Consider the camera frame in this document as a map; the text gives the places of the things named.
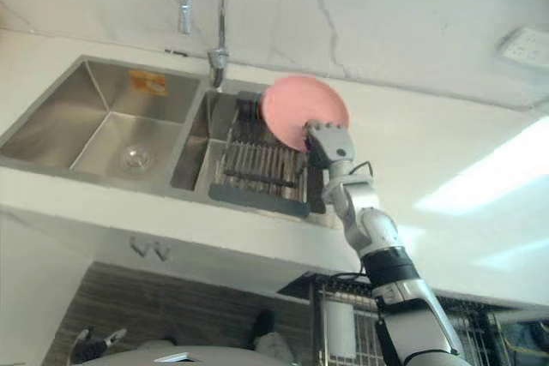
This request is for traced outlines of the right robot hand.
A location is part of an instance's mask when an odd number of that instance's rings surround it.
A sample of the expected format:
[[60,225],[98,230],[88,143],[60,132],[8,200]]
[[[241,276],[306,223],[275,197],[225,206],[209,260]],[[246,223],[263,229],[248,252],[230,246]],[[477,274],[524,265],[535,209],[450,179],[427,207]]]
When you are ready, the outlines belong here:
[[340,161],[353,162],[353,142],[344,125],[311,120],[305,125],[304,131],[309,161],[315,167],[328,169]]

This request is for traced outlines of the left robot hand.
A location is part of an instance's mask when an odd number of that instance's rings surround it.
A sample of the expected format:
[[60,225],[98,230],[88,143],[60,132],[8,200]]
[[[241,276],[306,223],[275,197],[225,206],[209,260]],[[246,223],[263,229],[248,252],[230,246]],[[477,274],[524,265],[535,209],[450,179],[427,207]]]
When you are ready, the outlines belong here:
[[82,364],[102,357],[107,350],[117,344],[127,333],[126,328],[121,328],[103,339],[94,337],[94,328],[88,327],[82,330],[73,342],[66,364]]

